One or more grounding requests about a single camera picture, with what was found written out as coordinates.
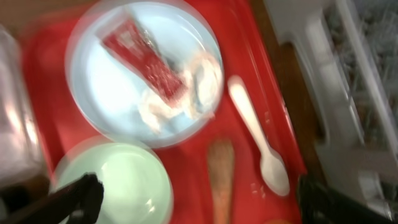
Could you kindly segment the green bowl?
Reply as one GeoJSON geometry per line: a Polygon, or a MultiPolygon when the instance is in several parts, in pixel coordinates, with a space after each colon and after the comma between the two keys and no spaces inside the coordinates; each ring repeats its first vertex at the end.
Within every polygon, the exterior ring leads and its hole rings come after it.
{"type": "Polygon", "coordinates": [[[142,143],[99,143],[74,148],[58,163],[51,192],[96,174],[104,186],[104,199],[97,222],[168,223],[174,193],[161,160],[142,143]]]}

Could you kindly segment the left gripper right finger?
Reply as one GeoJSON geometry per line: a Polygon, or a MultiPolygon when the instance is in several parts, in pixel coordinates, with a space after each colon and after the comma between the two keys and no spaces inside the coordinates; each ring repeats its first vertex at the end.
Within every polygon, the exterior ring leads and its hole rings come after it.
{"type": "Polygon", "coordinates": [[[394,221],[307,175],[298,178],[297,203],[305,224],[394,224],[394,221]]]}

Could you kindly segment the red sauce packet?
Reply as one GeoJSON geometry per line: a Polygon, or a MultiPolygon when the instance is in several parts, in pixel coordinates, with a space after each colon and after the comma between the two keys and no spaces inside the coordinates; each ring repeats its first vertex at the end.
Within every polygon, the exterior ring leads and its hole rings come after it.
{"type": "Polygon", "coordinates": [[[147,33],[134,19],[122,21],[105,34],[102,44],[115,59],[138,73],[164,103],[176,107],[187,86],[155,51],[147,33]]]}

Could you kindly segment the white napkin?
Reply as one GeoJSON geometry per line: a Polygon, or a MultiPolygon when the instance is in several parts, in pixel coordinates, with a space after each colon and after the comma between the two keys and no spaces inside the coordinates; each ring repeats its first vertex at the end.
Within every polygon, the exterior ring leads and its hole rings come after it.
{"type": "Polygon", "coordinates": [[[156,134],[172,118],[185,114],[190,119],[211,118],[216,98],[221,92],[223,72],[217,58],[204,50],[177,72],[185,85],[184,91],[166,103],[153,90],[146,90],[138,107],[143,122],[156,134]]]}

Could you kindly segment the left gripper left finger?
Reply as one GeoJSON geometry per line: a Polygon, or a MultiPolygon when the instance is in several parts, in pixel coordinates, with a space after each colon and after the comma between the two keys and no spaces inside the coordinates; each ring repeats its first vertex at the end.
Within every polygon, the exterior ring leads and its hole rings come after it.
{"type": "Polygon", "coordinates": [[[96,174],[48,193],[49,180],[31,180],[1,189],[1,224],[12,223],[96,223],[104,198],[103,184],[96,174]]]}

